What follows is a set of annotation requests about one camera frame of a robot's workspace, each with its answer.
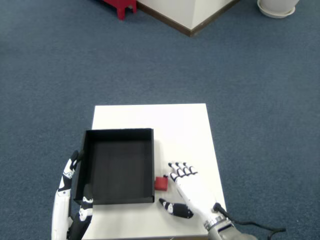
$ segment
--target red chair leg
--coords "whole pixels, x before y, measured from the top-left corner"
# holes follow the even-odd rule
[[[137,12],[137,2],[135,0],[132,3],[132,11],[133,11],[133,13]]]
[[[125,20],[125,9],[124,8],[117,8],[116,14],[118,15],[119,20]]]

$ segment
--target red stool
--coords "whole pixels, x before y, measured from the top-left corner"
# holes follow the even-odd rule
[[[137,2],[136,0],[103,0],[106,3],[114,6],[116,8],[116,13],[118,15],[118,19],[125,19],[125,10],[127,7],[132,6],[132,11],[134,13],[137,12]]]

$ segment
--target black cable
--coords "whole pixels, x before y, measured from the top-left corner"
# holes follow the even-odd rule
[[[272,236],[274,234],[276,234],[276,233],[281,233],[281,232],[285,232],[286,231],[285,228],[274,228],[274,227],[270,227],[270,226],[265,226],[265,225],[261,225],[259,223],[256,223],[254,221],[238,221],[238,220],[235,220],[228,212],[226,212],[226,210],[224,210],[224,208],[218,202],[213,206],[213,210],[216,211],[216,212],[220,212],[223,216],[225,216],[226,218],[230,219],[235,224],[254,225],[254,226],[257,226],[259,228],[271,231],[271,233],[267,237],[267,240],[271,240]]]

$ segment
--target blue carpet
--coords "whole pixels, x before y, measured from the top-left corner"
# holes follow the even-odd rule
[[[206,103],[228,211],[320,239],[319,12],[270,19],[242,0],[189,38],[96,0],[1,1],[0,238],[50,238],[95,105]]]

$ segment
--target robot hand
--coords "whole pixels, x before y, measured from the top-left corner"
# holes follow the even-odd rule
[[[74,151],[67,161],[62,173],[58,190],[55,193],[51,240],[81,240],[85,234],[93,214],[93,197],[90,185],[85,185],[79,212],[71,218],[72,177],[81,154]]]
[[[206,228],[224,219],[223,215],[212,211],[216,199],[208,189],[205,188],[201,177],[193,166],[179,162],[175,164],[169,163],[169,166],[172,168],[172,172],[168,173],[168,177],[174,182],[177,191],[191,211],[191,213],[187,215],[187,218],[192,217],[193,213],[198,214]],[[173,206],[167,206],[171,203],[166,202],[164,199],[160,199],[160,202],[169,213],[173,211],[177,212],[175,207],[179,203],[173,203]]]
[[[193,213],[198,214],[208,230],[209,240],[257,240],[255,236],[239,232],[230,219],[213,210],[217,201],[205,188],[193,166],[179,162],[169,163],[169,166],[173,171],[168,177],[186,203],[169,203],[160,198],[159,201],[170,214],[184,218],[192,217]]]

